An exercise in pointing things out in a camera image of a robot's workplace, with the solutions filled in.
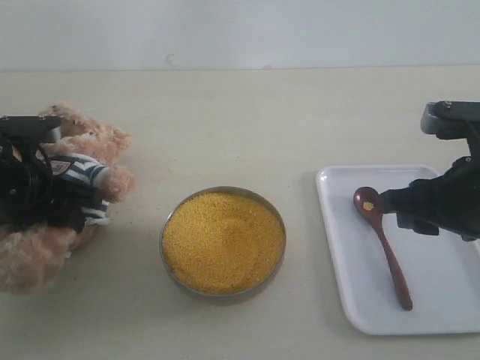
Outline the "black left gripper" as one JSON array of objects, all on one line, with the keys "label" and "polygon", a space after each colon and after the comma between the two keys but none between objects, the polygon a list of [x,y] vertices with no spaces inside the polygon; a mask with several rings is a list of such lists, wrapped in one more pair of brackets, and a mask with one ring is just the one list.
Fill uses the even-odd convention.
[{"label": "black left gripper", "polygon": [[40,144],[1,134],[1,224],[67,228],[81,233],[87,212],[102,212],[101,191],[53,174]]}]

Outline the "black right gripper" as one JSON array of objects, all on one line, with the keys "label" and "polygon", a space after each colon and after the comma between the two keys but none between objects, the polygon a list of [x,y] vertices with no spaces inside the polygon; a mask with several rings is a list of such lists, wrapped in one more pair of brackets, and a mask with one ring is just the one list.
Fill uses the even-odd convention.
[{"label": "black right gripper", "polygon": [[[469,155],[455,160],[443,175],[383,191],[379,195],[382,212],[396,213],[399,228],[419,235],[438,236],[443,229],[459,235],[465,242],[478,240],[479,139],[466,141]],[[406,214],[412,204],[414,214]]]}]

